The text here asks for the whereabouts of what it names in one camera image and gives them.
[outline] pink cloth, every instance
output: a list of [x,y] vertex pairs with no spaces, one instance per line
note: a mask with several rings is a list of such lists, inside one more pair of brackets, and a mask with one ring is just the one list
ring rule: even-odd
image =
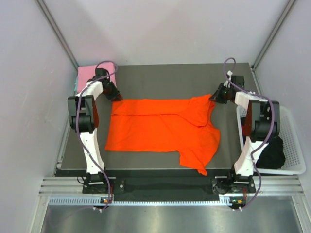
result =
[[[78,93],[83,90],[83,88],[86,86],[87,81],[93,78],[93,76],[95,75],[95,67],[96,65],[78,68]],[[115,71],[113,63],[111,62],[100,64],[98,67],[108,70],[110,74]],[[117,86],[115,75],[111,75],[110,80],[115,84],[115,86]]]

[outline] cable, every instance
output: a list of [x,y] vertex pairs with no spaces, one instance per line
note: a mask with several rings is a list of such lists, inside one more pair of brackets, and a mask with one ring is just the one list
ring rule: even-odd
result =
[[79,177],[78,177],[78,176],[77,176],[77,182],[80,183],[80,184],[82,184],[82,185],[84,185],[84,183],[82,183],[82,182],[79,181]]
[[264,141],[261,143],[261,145],[259,147],[257,147],[256,149],[254,149],[252,152],[251,152],[251,158],[252,158],[252,161],[253,161],[253,165],[254,165],[254,169],[256,171],[256,173],[258,174],[258,177],[259,177],[259,185],[258,185],[258,189],[256,191],[256,193],[254,194],[254,196],[251,198],[251,200],[244,206],[242,207],[241,209],[245,209],[246,207],[248,207],[253,201],[254,199],[257,197],[260,189],[261,189],[261,183],[262,183],[262,177],[261,177],[261,173],[258,171],[257,167],[256,167],[256,164],[255,164],[255,159],[254,159],[254,153],[256,153],[258,150],[260,150],[269,140],[271,134],[272,134],[272,131],[273,131],[273,126],[274,126],[274,120],[275,120],[275,110],[274,110],[274,107],[273,107],[273,103],[272,101],[266,97],[266,96],[263,96],[263,95],[259,95],[259,94],[255,94],[255,93],[249,93],[247,91],[245,91],[244,89],[240,88],[239,86],[235,85],[228,77],[227,77],[227,73],[226,73],[226,64],[229,60],[233,60],[234,64],[233,64],[233,68],[232,68],[232,71],[234,70],[235,68],[235,65],[236,65],[236,60],[234,57],[229,57],[227,58],[225,61],[224,61],[224,64],[223,64],[223,73],[224,73],[224,76],[227,78],[228,82],[233,85],[236,89],[244,92],[244,93],[247,93],[247,94],[250,94],[250,95],[253,95],[253,96],[256,96],[256,97],[259,97],[259,98],[262,98],[262,99],[266,99],[268,100],[269,104],[270,104],[270,109],[271,109],[271,125],[270,125],[270,128],[269,128],[269,132],[266,136],[266,138],[264,139]]
[[99,62],[99,63],[96,65],[95,70],[99,67],[99,65],[104,64],[104,63],[108,63],[108,62],[111,62],[111,63],[113,64],[113,66],[115,67],[115,71],[114,71],[112,74],[110,74],[110,75],[115,74],[115,73],[117,72],[118,66],[117,66],[117,64],[115,64],[114,62],[108,61],[108,60]]

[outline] black cloth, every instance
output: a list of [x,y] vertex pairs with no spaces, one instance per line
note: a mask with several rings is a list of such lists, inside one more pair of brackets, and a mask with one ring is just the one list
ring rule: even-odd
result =
[[[245,123],[245,117],[241,118],[242,126]],[[283,152],[283,140],[280,137],[273,138],[269,145],[261,152],[257,160],[256,167],[264,169],[279,169],[285,163],[285,155]]]

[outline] gray table surface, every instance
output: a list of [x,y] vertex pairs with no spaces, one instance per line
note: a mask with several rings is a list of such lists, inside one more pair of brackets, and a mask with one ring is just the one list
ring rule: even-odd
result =
[[[245,88],[256,91],[248,63],[236,65],[235,75],[243,75]],[[120,66],[116,74],[117,86],[124,99],[190,99],[213,94],[225,81],[222,64],[184,64]],[[114,152],[105,151],[112,103],[104,95],[96,100],[100,125],[98,144],[106,169],[170,169],[179,165],[178,152]],[[236,105],[217,104],[212,123],[220,129],[221,141],[217,153],[207,168],[231,168],[241,148],[236,118]],[[74,130],[70,130],[62,169],[86,169],[86,161]]]

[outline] stainless steel floor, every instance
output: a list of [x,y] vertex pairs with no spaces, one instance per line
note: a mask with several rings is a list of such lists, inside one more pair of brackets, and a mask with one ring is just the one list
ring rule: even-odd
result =
[[[246,89],[257,90],[248,63],[237,64],[234,74],[244,76]],[[121,66],[116,79],[125,99],[189,99],[213,94],[225,81],[222,64]],[[107,169],[181,168],[178,152],[105,151],[111,103],[105,96],[100,96],[96,106],[100,118],[98,143]],[[217,104],[212,113],[212,123],[220,129],[221,141],[207,168],[231,168],[241,153],[236,105]],[[86,169],[83,150],[73,130],[69,133],[61,168]]]
[[[57,224],[79,207],[49,206]],[[109,207],[77,212],[42,233],[302,233],[291,197],[258,197],[242,212],[228,207]]]

